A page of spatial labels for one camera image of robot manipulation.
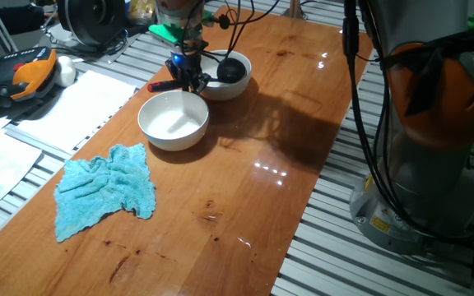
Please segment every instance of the robotic arm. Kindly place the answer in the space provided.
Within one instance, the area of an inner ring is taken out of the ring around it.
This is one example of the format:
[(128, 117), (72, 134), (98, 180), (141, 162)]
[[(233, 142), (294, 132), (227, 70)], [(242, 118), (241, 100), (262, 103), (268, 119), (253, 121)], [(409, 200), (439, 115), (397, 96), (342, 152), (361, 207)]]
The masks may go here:
[(161, 25), (152, 25), (150, 32), (170, 47), (171, 58), (165, 62), (172, 81), (150, 85), (150, 91), (182, 88), (200, 93), (211, 79), (202, 73), (201, 53), (207, 42), (202, 40), (202, 23), (212, 23), (204, 12), (203, 0), (157, 0)]
[[(474, 170), (465, 164), (474, 144), (474, 32), (467, 31), (467, 1), (359, 4), (380, 56), (385, 96), (374, 139), (380, 149), (371, 151), (352, 80), (371, 171), (351, 197), (352, 217), (365, 236), (394, 252), (473, 244)], [(346, 1), (345, 13), (344, 49), (353, 72), (355, 1)]]
[[(239, 39), (240, 32), (250, 21), (252, 15), (243, 22), (239, 22), (239, 13), (234, 24), (230, 24), (230, 19), (226, 15), (218, 19), (213, 17), (210, 12), (204, 11), (203, 0), (157, 0), (156, 7), (161, 25), (152, 25), (149, 31), (171, 49), (171, 58), (165, 62), (172, 81), (162, 81), (148, 86), (149, 91), (165, 91), (182, 88), (185, 91), (191, 90), (199, 94), (207, 83), (212, 79), (209, 75), (202, 72), (201, 58), (205, 55), (217, 60), (217, 77), (219, 82), (235, 83), (246, 76), (244, 64), (235, 58), (229, 58), (228, 55)], [(230, 25), (234, 26), (234, 34), (230, 40), (230, 46), (226, 55), (220, 57), (221, 60), (212, 57), (212, 54), (205, 52), (208, 45), (202, 39), (202, 25), (212, 26), (218, 22), (222, 29), (228, 29)], [(242, 25), (240, 32), (234, 40), (237, 25)]]

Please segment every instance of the wooden tabletop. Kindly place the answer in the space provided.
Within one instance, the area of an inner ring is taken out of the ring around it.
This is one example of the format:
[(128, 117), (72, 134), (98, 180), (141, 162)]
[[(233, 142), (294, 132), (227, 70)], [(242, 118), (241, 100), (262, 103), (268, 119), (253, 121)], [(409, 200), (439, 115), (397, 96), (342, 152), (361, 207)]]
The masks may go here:
[[(208, 49), (230, 32), (205, 29)], [(360, 37), (360, 55), (372, 49)], [(57, 173), (0, 233), (0, 295), (268, 295), (351, 94), (340, 29), (267, 16), (236, 51), (253, 64), (237, 99), (209, 103), (207, 134), (193, 148), (151, 146), (137, 113), (146, 87), (73, 159), (143, 143), (156, 210), (117, 212), (56, 243)], [(365, 62), (358, 61), (360, 78)], [(169, 79), (166, 69), (151, 81)]]

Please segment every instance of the yellow label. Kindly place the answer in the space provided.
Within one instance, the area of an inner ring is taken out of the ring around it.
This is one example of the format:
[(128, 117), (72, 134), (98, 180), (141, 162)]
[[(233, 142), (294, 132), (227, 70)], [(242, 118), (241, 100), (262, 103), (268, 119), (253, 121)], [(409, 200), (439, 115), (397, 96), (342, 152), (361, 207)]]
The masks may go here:
[(370, 184), (372, 184), (372, 175), (369, 175), (369, 177), (367, 177), (365, 180), (365, 192), (369, 190)]
[(388, 229), (390, 228), (390, 224), (381, 220), (380, 218), (376, 217), (376, 216), (373, 216), (372, 217), (372, 220), (370, 221), (370, 223), (377, 229), (387, 233), (388, 232)]

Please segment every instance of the white ceramic bowl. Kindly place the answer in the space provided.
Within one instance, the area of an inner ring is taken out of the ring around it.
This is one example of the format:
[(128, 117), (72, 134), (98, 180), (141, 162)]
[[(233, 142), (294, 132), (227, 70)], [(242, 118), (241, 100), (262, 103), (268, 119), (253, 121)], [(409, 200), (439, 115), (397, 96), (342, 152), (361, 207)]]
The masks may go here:
[(180, 90), (155, 95), (138, 112), (138, 126), (147, 140), (167, 151), (197, 144), (206, 132), (208, 119), (206, 102)]
[[(226, 53), (227, 50), (214, 50), (213, 53)], [(241, 61), (246, 67), (246, 76), (235, 83), (224, 83), (224, 82), (215, 82), (210, 81), (206, 88), (202, 91), (201, 95), (208, 99), (212, 100), (228, 100), (233, 99), (246, 90), (248, 82), (252, 77), (252, 63), (248, 58), (246, 58), (242, 53), (237, 53), (232, 51), (229, 55), (229, 58), (235, 58)], [(206, 58), (202, 56), (201, 59), (201, 69), (203, 72), (209, 74), (213, 78), (217, 78), (217, 67), (219, 63), (211, 58)]]

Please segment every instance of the blue towel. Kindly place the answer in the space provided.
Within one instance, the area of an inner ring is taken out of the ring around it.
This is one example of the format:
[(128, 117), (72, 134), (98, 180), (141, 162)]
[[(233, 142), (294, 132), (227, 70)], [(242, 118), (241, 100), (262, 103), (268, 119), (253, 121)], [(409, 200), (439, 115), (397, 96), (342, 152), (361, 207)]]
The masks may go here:
[(155, 209), (155, 185), (149, 182), (146, 150), (142, 144), (111, 148), (106, 160), (67, 160), (65, 175), (54, 191), (58, 205), (58, 243), (125, 209), (148, 219)]

